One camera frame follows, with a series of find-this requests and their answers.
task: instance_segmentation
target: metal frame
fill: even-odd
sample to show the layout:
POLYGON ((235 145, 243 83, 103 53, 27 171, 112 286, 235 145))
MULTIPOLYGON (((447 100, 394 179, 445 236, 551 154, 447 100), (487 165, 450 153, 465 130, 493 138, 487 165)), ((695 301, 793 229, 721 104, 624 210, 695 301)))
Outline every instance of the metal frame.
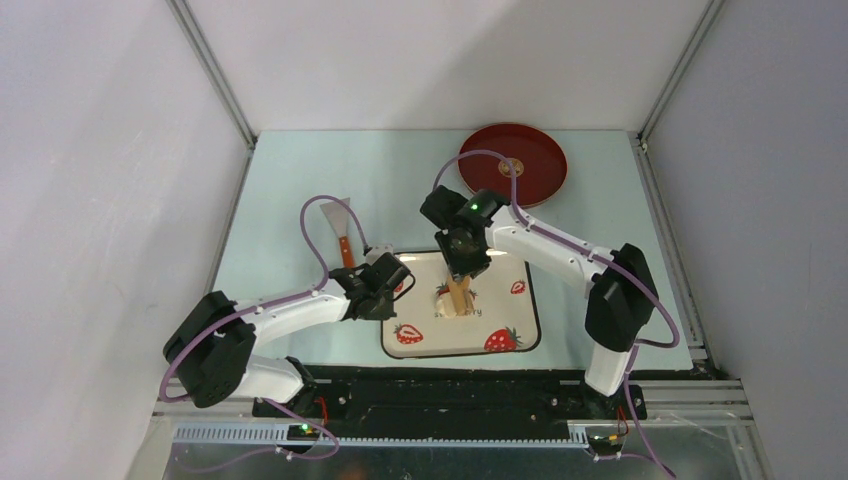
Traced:
MULTIPOLYGON (((174 13, 175 19, 183 29, 186 38, 197 55, 198 61, 206 72, 210 83, 249 150, 244 170, 239 179, 239 189, 230 208, 227 228, 223 232, 214 265, 207 282, 208 290, 214 283, 214 278, 220 266, 226 240, 232 226, 242 189, 244 188, 253 150, 256 146, 257 135, 250 127, 249 121, 239 106, 232 88, 227 82, 206 37, 203 35, 202 29, 198 25, 197 19, 188 5, 188 1, 167 1, 174 13)), ((701 324, 681 253, 675 240, 674 229, 662 199, 659 182, 648 157, 646 139, 650 137, 657 122, 662 117, 666 106, 673 97, 681 79, 691 65, 695 54, 702 45, 706 34, 714 25, 725 3, 725 0, 710 0, 677 60, 674 69, 663 85, 660 95, 654 102, 641 131, 630 134, 634 161, 638 167, 654 225, 659 235, 665 257, 664 260, 672 277, 672 288, 678 302, 678 310, 682 315, 681 320, 687 327, 684 328, 684 334, 689 345, 690 353, 696 363, 706 362, 710 366, 712 366, 710 362, 714 362, 714 358, 709 355, 708 338, 701 324)), ((568 384, 576 382, 562 381, 561 383, 568 384)), ((648 411, 648 419, 643 422, 645 427, 650 429, 693 426, 699 428, 725 427, 728 441, 733 447, 737 468, 741 477, 745 480, 773 478, 773 474, 769 470, 768 462, 763 453, 762 444, 760 443, 756 425, 754 424, 753 415, 748 406, 747 397, 739 381, 668 380, 635 381, 634 383, 643 388, 648 411)), ((179 390, 181 390, 179 382, 176 379, 172 380, 169 386, 169 391, 171 392, 169 393, 180 393, 178 392, 179 390)), ((265 438, 261 437, 261 434, 256 433, 257 431, 277 432, 280 430, 280 426, 293 423, 292 420, 285 419, 253 418, 252 406, 252 401, 248 400, 227 400, 214 407, 199 410, 190 403, 167 404, 157 401, 151 422, 158 424, 161 423, 161 420, 167 419, 174 434, 177 435, 175 439, 183 442, 199 443, 230 441, 230 438, 222 439, 216 437, 214 433, 209 433, 215 428, 222 428, 222 425, 225 425, 229 431, 242 435, 243 438, 252 438, 253 441, 256 438, 260 438, 262 441, 265 441, 265 438)), ((614 426, 615 422, 585 420, 570 422, 570 424, 575 433, 585 435, 587 430, 609 428, 614 426)), ((577 438, 578 440, 585 439, 585 437, 581 437, 580 435, 577 438)), ((344 439, 343 443, 358 446, 397 447, 433 446, 429 443, 434 442, 424 445, 418 442, 402 442, 392 439, 351 438, 344 439)), ((445 445, 442 445, 438 441, 435 441, 435 443, 438 443, 439 446, 472 446, 467 445, 467 442, 451 442, 450 444, 445 443, 445 445)), ((521 442, 497 442, 496 445, 499 448, 528 446, 528 444, 522 444, 521 442)), ((559 446, 574 448, 582 444, 578 441, 577 443, 569 443, 568 445, 560 445, 558 443, 545 443, 541 445, 548 448, 559 446)))

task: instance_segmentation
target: orange handle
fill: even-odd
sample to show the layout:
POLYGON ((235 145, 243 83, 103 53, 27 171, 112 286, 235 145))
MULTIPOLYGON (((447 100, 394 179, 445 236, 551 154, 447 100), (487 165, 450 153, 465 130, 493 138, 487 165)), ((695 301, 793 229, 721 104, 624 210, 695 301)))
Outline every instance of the orange handle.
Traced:
POLYGON ((350 249, 350 241, 347 237, 339 237, 339 248, 342 250, 342 263, 347 268, 356 266, 356 261, 353 259, 353 250, 350 249))

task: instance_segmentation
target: light blue tabletop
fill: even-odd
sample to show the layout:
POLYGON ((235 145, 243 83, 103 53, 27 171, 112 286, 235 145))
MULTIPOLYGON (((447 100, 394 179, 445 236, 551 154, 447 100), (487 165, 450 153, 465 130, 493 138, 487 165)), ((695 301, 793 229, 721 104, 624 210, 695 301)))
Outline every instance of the light blue tabletop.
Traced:
MULTIPOLYGON (((435 229, 418 209, 442 164, 471 134, 446 131, 266 131, 250 165, 227 241, 215 289, 231 299, 302 291, 321 276, 300 233, 303 202, 318 194, 351 197, 371 245, 395 251, 435 249, 435 229)), ((630 142, 621 131, 548 131, 568 159, 568 178, 548 202, 530 209, 540 220, 587 241, 619 248, 632 243, 645 253, 660 299, 678 323, 668 273, 651 220, 630 142)), ((456 168, 443 184, 463 194, 456 168)), ((318 204, 307 229, 330 268, 341 266, 338 243, 318 204)), ((353 223, 353 248, 361 253, 353 223)), ((527 353, 459 358, 388 357, 380 324, 344 321, 281 338, 258 352, 292 355, 304 364, 463 369, 585 369, 592 341, 583 328, 586 301, 556 277, 531 267, 542 340, 527 353)), ((671 334, 654 312, 641 336, 668 341, 671 334)), ((685 342, 673 350, 642 348, 638 369, 687 370, 685 342)))

